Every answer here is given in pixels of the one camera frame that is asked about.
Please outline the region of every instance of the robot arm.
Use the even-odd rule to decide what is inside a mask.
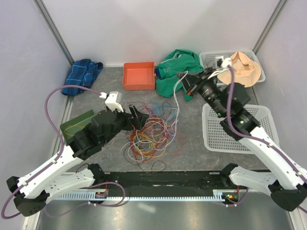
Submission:
[[[231,100],[230,113],[231,123],[237,135],[227,121],[227,99],[230,85],[224,90],[216,86],[217,74],[227,70],[230,59],[223,57],[216,58],[217,69],[207,68],[201,73],[188,74],[182,79],[188,95],[199,93],[219,117],[224,131],[236,141],[250,149],[271,171],[254,172],[246,170],[236,164],[227,165],[220,175],[225,177],[229,184],[241,185],[259,192],[263,192],[274,200],[276,204],[285,210],[293,211],[307,197],[307,170],[299,166],[287,156],[268,136],[265,130],[260,127],[259,122],[244,109],[244,105],[250,100],[243,85],[234,83],[234,94]],[[265,140],[264,144],[256,139]]]
[[[24,216],[42,210],[47,203],[62,194],[97,184],[98,181],[103,182],[105,174],[98,164],[91,164],[87,169],[74,175],[61,175],[99,152],[120,131],[142,129],[144,126],[148,115],[139,112],[132,105],[129,105],[131,114],[126,113],[119,104],[121,93],[101,93],[100,97],[106,99],[107,109],[100,111],[92,118],[91,123],[74,134],[64,147],[60,158],[56,160],[58,152],[31,173],[7,180],[12,193],[20,189],[15,194],[14,203]],[[28,182],[29,178],[38,172],[41,173]]]

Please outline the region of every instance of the yellow wire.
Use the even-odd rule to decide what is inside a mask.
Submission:
[[[154,122],[154,124],[151,125],[151,126],[149,126],[149,127],[147,127],[146,129],[151,128],[151,127],[154,126],[156,123],[158,123],[159,125],[161,125],[160,122],[165,123],[165,121],[151,121],[151,122]]]
[[[72,137],[72,136],[73,136],[72,134],[69,134],[69,133],[66,132],[66,130],[69,129],[70,127],[80,127],[80,128],[84,128],[85,126],[76,126],[76,125],[68,126],[68,127],[64,130],[64,133],[65,133],[67,136],[71,136],[71,137]]]
[[[147,139],[145,139],[145,140],[150,140],[151,142],[150,142],[150,147],[149,147],[149,150],[147,150],[146,152],[142,152],[139,148],[137,148],[137,150],[139,151],[139,153],[142,155],[142,156],[144,156],[144,157],[153,157],[153,158],[157,158],[157,157],[161,157],[164,153],[165,153],[165,150],[166,149],[164,149],[163,151],[162,151],[162,153],[160,154],[160,155],[158,155],[158,156],[148,156],[148,155],[146,155],[146,154],[149,154],[152,150],[154,150],[154,144],[153,144],[153,142],[155,142],[155,143],[157,143],[157,144],[159,144],[158,142],[156,142],[155,140],[153,140],[153,139],[151,139],[151,138],[149,138],[147,135],[145,135],[145,134],[140,134],[140,135],[138,135],[138,137],[140,138],[140,137],[143,137],[143,138],[147,138]]]

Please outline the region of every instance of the white connector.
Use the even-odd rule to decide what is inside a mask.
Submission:
[[[221,60],[223,61],[222,64],[221,64],[221,67],[218,68],[218,69],[216,69],[216,71],[214,71],[214,72],[208,77],[208,79],[213,78],[213,77],[215,77],[215,76],[217,76],[217,75],[219,75],[219,74],[221,74],[221,73],[227,71],[227,70],[228,70],[228,65],[231,65],[231,66],[232,66],[230,57],[225,58],[225,59],[224,59],[223,56],[221,56],[221,57],[216,57],[216,60],[218,60],[218,59],[221,59]]]
[[[120,112],[124,112],[123,108],[120,105],[121,96],[122,94],[118,91],[110,92],[105,103],[111,111],[115,111],[117,109]]]
[[[106,99],[107,94],[105,92],[101,92],[99,97],[103,98],[103,99]]]

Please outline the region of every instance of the white laundry basket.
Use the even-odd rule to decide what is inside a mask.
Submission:
[[[262,105],[247,104],[244,108],[252,114],[264,128],[269,137],[279,146],[276,127],[270,110]],[[215,111],[205,104],[202,108],[202,133],[205,147],[210,151],[253,154],[248,148],[227,135],[220,125]]]
[[[202,52],[200,54],[201,65],[204,68],[206,68],[206,67],[213,67],[214,68],[215,67],[215,57],[224,56],[224,58],[229,58],[230,56],[232,56],[237,51],[238,50]],[[244,53],[251,60],[256,61],[260,65],[261,76],[260,76],[259,80],[257,81],[257,83],[265,81],[265,75],[264,75],[263,69],[262,69],[261,64],[260,64],[257,56],[255,55],[255,53],[251,50],[239,50],[239,51]],[[217,85],[224,85],[224,83],[218,81]]]

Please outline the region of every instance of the beige hat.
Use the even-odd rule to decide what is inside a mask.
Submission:
[[[231,57],[232,67],[235,71],[235,82],[250,87],[256,84],[261,75],[260,65],[252,61],[242,52],[235,52]],[[231,83],[231,73],[229,70],[218,75],[218,79],[225,83]]]

